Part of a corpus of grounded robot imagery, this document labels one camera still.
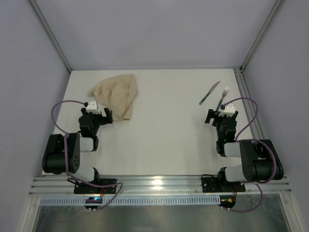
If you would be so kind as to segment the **beige cloth napkin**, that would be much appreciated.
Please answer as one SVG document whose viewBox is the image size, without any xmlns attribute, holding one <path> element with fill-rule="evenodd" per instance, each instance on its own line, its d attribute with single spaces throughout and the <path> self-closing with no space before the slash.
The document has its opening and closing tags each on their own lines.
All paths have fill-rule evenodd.
<svg viewBox="0 0 309 232">
<path fill-rule="evenodd" d="M 100 81 L 87 95 L 111 109 L 114 121 L 122 121 L 131 119 L 137 93 L 135 75 L 124 74 Z"/>
</svg>

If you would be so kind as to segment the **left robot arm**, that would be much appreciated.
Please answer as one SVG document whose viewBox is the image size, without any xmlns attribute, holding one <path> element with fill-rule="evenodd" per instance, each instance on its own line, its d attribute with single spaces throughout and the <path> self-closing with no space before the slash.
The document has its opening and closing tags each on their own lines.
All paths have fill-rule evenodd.
<svg viewBox="0 0 309 232">
<path fill-rule="evenodd" d="M 96 168 L 81 165 L 80 155 L 83 152 L 94 152 L 98 148 L 97 132 L 100 126 L 112 124 L 112 111 L 104 108 L 105 116 L 101 112 L 94 114 L 81 109 L 79 117 L 80 130 L 66 135 L 50 135 L 42 159 L 42 169 L 50 174 L 68 174 L 71 179 L 90 183 L 91 186 L 100 185 L 100 177 Z"/>
</svg>

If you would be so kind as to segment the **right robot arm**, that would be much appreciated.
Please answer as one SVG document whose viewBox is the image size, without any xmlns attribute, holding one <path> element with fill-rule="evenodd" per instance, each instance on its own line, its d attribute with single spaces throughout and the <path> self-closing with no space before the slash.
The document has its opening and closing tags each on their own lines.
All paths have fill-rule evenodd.
<svg viewBox="0 0 309 232">
<path fill-rule="evenodd" d="M 244 192 L 242 183 L 264 183 L 281 180 L 284 176 L 283 165 L 271 140 L 236 141 L 236 117 L 238 111 L 208 110 L 205 123 L 216 128 L 216 151 L 223 158 L 239 158 L 240 165 L 222 167 L 217 175 L 203 174 L 202 189 L 207 192 Z"/>
</svg>

